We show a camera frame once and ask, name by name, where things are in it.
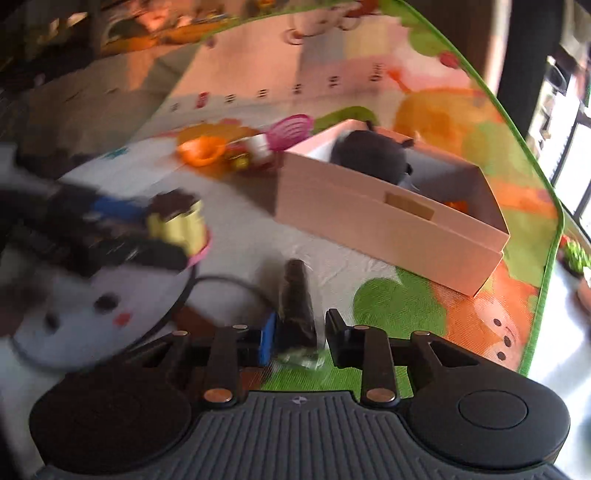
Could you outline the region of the yellow toy cup chocolate top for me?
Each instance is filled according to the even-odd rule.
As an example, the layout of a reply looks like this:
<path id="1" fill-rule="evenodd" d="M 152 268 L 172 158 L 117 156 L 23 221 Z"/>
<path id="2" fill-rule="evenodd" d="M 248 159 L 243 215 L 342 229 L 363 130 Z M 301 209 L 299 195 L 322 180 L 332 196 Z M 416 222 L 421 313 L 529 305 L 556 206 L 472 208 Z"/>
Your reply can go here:
<path id="1" fill-rule="evenodd" d="M 181 247 L 188 257 L 207 245 L 207 228 L 201 198 L 175 189 L 160 193 L 148 206 L 147 230 L 152 239 Z"/>

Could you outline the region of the pink cardboard box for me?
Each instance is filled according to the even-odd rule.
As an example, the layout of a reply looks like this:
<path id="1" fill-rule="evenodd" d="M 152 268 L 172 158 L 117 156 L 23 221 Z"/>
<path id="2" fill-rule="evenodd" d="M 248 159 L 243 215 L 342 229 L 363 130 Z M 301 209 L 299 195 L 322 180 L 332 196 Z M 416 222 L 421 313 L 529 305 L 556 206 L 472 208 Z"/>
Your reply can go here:
<path id="1" fill-rule="evenodd" d="M 329 162 L 339 136 L 366 129 L 342 121 L 283 153 L 276 220 L 476 296 L 510 239 L 481 168 L 421 141 L 406 150 L 411 189 Z M 469 213 L 445 205 L 455 200 Z"/>

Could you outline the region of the orange toy pumpkin bowl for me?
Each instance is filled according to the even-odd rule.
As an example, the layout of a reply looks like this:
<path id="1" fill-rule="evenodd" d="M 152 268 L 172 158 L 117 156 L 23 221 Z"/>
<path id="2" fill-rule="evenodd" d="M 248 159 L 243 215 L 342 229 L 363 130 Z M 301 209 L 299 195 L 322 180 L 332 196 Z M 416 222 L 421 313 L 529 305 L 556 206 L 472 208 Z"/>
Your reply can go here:
<path id="1" fill-rule="evenodd" d="M 193 167 L 209 166 L 222 158 L 228 143 L 221 137 L 200 136 L 177 146 L 178 157 Z"/>

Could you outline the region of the orange toy pumpkin half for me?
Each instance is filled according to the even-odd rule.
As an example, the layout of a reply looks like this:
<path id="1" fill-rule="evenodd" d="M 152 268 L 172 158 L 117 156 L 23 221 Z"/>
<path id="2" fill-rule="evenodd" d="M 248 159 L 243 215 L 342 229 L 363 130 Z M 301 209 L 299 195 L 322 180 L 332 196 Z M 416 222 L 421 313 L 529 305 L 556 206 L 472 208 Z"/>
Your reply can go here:
<path id="1" fill-rule="evenodd" d="M 445 205 L 464 214 L 469 213 L 469 205 L 465 200 L 446 201 Z"/>

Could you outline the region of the black plush toy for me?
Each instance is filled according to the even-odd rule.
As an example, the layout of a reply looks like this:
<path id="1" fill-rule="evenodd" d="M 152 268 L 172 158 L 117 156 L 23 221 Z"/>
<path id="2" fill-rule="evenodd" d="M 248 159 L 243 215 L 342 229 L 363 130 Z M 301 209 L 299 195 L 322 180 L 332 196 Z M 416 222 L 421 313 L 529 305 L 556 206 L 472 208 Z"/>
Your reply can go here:
<path id="1" fill-rule="evenodd" d="M 377 178 L 393 185 L 401 185 L 413 173 L 406 150 L 414 146 L 413 139 L 397 142 L 378 133 L 371 121 L 366 130 L 342 134 L 332 146 L 329 162 Z"/>

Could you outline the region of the pink toy strainer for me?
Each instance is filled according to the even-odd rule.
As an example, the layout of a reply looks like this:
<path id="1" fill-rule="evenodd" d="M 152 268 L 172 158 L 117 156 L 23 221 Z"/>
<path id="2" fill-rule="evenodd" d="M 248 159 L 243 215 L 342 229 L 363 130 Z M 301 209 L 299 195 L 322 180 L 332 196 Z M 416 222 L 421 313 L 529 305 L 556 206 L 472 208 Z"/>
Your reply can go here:
<path id="1" fill-rule="evenodd" d="M 306 114 L 294 114 L 266 130 L 266 142 L 273 152 L 289 150 L 311 136 L 315 120 Z"/>

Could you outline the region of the colourful children play mat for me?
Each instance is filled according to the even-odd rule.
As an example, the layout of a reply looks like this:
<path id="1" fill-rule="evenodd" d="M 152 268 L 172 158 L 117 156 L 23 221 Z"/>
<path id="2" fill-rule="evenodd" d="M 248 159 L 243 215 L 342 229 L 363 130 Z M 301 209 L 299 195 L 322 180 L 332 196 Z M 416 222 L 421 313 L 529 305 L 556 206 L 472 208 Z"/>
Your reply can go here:
<path id="1" fill-rule="evenodd" d="M 266 119 L 239 114 L 235 97 L 214 107 L 197 91 L 197 77 L 219 70 L 239 84 L 238 62 L 253 52 L 249 28 L 270 31 L 270 19 L 249 14 L 215 19 L 211 8 L 186 17 L 171 8 L 170 23 L 150 31 L 139 5 L 108 17 L 101 59 L 82 65 L 58 43 L 40 51 L 45 84 L 26 96 L 27 154 L 47 173 L 70 167 L 78 154 L 104 154 L 117 173 L 130 159 L 128 141 L 185 141 L 202 135 L 231 139 L 263 129 Z M 259 46 L 283 47 L 296 64 L 293 94 L 281 113 L 305 113 L 316 132 L 348 119 L 372 120 L 479 166 L 507 222 L 510 238 L 491 278 L 467 297 L 400 267 L 315 239 L 270 220 L 254 206 L 273 190 L 263 172 L 232 177 L 228 167 L 177 169 L 185 183 L 209 182 L 217 194 L 205 203 L 215 243 L 208 269 L 259 281 L 273 290 L 271 269 L 287 257 L 315 271 L 325 306 L 358 322 L 400 335 L 430 329 L 521 373 L 533 358 L 563 215 L 520 134 L 468 63 L 427 21 L 400 1 L 373 10 L 348 3 L 290 8 L 283 32 Z M 181 84 L 180 99 L 167 91 Z"/>

